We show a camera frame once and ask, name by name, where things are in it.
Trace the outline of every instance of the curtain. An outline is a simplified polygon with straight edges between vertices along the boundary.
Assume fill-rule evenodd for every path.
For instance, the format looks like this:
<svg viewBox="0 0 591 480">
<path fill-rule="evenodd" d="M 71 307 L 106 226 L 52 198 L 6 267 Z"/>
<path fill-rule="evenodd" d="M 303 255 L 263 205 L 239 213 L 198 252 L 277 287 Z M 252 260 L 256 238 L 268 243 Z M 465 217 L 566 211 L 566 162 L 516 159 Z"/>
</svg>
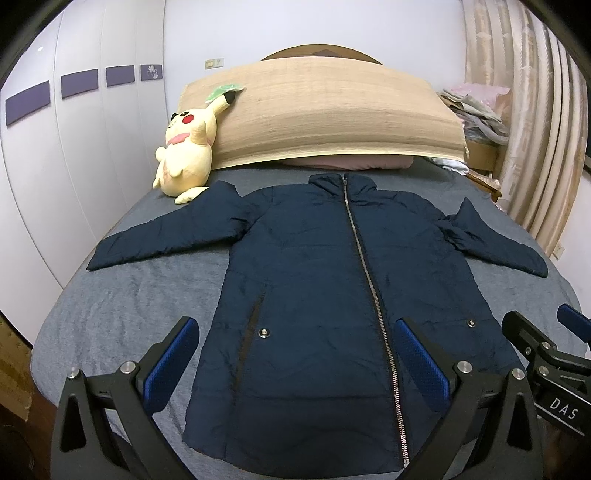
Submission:
<svg viewBox="0 0 591 480">
<path fill-rule="evenodd" d="M 550 255 L 583 171 L 587 86 L 556 36 L 518 0 L 463 0 L 466 82 L 510 87 L 500 207 Z"/>
</svg>

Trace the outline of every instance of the metal zipper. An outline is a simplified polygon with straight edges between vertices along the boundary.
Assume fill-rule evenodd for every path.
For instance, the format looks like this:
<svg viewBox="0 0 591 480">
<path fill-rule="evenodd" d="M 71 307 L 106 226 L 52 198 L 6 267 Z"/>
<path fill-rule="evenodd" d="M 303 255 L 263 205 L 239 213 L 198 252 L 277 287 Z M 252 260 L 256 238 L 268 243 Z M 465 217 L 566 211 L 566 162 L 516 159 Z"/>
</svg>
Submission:
<svg viewBox="0 0 591 480">
<path fill-rule="evenodd" d="M 398 385 L 398 371 L 396 369 L 396 363 L 394 361 L 394 354 L 392 353 L 392 349 L 390 348 L 390 343 L 388 341 L 388 332 L 386 331 L 386 325 L 384 323 L 384 317 L 382 316 L 382 307 L 379 304 L 378 293 L 375 290 L 374 282 L 371 280 L 371 276 L 369 275 L 369 270 L 367 268 L 367 264 L 365 262 L 365 257 L 363 256 L 363 251 L 361 249 L 361 243 L 359 242 L 359 236 L 357 234 L 357 227 L 355 226 L 355 222 L 353 221 L 353 215 L 351 214 L 351 208 L 349 206 L 349 195 L 347 192 L 347 178 L 342 177 L 343 180 L 343 192 L 345 194 L 345 206 L 347 208 L 347 214 L 349 215 L 349 222 L 351 223 L 351 229 L 353 230 L 353 236 L 355 237 L 355 244 L 357 245 L 357 252 L 359 253 L 359 258 L 361 259 L 361 264 L 363 265 L 363 271 L 365 272 L 365 278 L 367 278 L 369 289 L 371 290 L 372 297 L 374 298 L 375 304 L 375 311 L 378 314 L 378 323 L 379 328 L 382 331 L 382 339 L 384 340 L 384 345 L 386 347 L 386 353 L 388 355 L 388 361 L 390 363 L 390 370 L 392 372 L 392 390 L 394 392 L 394 410 L 396 411 L 396 418 L 398 420 L 398 430 L 400 431 L 400 445 L 402 447 L 402 461 L 404 462 L 404 466 L 407 467 L 410 463 L 410 457 L 408 455 L 408 442 L 406 437 L 406 431 L 404 430 L 404 419 L 402 417 L 402 407 L 400 403 L 400 388 Z"/>
</svg>

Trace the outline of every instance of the puffer jacket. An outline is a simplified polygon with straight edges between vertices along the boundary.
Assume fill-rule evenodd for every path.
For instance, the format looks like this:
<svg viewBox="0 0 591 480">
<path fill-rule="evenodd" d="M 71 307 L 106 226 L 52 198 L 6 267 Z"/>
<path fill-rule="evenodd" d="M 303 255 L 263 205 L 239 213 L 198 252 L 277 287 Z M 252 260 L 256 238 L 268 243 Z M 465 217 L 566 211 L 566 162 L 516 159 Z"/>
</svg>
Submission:
<svg viewBox="0 0 591 480">
<path fill-rule="evenodd" d="M 184 441 L 244 470 L 325 478 L 400 470 L 440 413 L 398 358 L 410 317 L 456 359 L 519 360 L 464 254 L 547 276 L 470 201 L 445 216 L 358 174 L 240 197 L 216 182 L 188 206 L 104 239 L 89 270 L 232 243 L 187 408 Z"/>
</svg>

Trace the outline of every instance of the wooden headboard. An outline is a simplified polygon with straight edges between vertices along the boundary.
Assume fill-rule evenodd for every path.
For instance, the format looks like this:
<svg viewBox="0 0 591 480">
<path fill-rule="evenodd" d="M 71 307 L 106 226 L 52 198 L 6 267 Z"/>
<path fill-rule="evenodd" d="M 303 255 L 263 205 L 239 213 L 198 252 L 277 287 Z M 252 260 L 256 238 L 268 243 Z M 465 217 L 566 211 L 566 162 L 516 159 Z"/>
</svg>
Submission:
<svg viewBox="0 0 591 480">
<path fill-rule="evenodd" d="M 287 57 L 337 57 L 341 59 L 362 60 L 370 63 L 382 64 L 360 51 L 326 43 L 311 43 L 309 45 L 297 45 L 295 47 L 285 48 L 272 53 L 263 60 L 286 59 Z"/>
</svg>

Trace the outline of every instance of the jacket pocket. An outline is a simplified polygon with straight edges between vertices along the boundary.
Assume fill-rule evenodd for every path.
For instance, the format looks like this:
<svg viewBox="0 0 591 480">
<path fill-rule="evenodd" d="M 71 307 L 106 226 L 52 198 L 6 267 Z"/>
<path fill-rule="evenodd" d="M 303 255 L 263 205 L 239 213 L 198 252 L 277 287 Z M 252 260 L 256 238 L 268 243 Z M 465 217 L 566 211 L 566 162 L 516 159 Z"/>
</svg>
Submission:
<svg viewBox="0 0 591 480">
<path fill-rule="evenodd" d="M 244 370 L 244 363 L 246 362 L 246 357 L 248 356 L 248 352 L 251 349 L 252 339 L 255 336 L 256 326 L 258 325 L 258 320 L 261 315 L 261 306 L 264 299 L 265 294 L 261 293 L 252 308 L 251 315 L 248 318 L 248 324 L 246 324 L 244 336 L 242 337 L 242 343 L 240 344 L 240 348 L 238 350 L 238 364 L 236 366 L 236 375 L 234 376 L 233 385 L 233 390 L 235 394 L 238 392 L 238 389 L 240 388 L 240 383 L 242 381 L 242 372 Z"/>
</svg>

